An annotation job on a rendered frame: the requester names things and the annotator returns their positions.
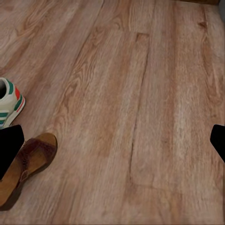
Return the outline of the gym shoe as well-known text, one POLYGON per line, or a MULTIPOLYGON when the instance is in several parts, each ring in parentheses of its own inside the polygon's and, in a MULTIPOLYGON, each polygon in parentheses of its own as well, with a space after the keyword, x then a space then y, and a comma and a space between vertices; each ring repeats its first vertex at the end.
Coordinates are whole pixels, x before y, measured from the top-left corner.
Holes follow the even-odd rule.
POLYGON ((24 109, 26 98, 6 78, 0 77, 0 130, 9 128, 24 109))

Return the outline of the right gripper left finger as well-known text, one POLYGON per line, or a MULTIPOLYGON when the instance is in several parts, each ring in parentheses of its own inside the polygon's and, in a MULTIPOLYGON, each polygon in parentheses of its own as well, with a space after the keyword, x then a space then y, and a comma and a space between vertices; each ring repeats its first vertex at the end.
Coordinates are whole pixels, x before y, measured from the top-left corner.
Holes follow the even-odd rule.
POLYGON ((20 125, 0 130, 0 181, 24 144, 20 125))

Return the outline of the sandal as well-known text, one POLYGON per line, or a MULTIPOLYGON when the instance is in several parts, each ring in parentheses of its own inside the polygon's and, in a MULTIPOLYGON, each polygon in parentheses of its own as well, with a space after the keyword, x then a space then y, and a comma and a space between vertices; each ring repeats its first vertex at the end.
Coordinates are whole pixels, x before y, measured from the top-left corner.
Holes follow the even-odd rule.
POLYGON ((23 144, 0 181, 0 211, 14 206, 24 183, 48 168, 57 150, 57 138, 51 133, 37 135, 23 144))

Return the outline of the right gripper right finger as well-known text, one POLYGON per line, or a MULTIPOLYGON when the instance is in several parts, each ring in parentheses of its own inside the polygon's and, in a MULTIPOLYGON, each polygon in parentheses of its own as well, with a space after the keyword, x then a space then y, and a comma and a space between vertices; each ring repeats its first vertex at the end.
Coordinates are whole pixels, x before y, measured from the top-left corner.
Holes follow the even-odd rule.
POLYGON ((225 126, 213 126, 210 142, 225 162, 225 126))

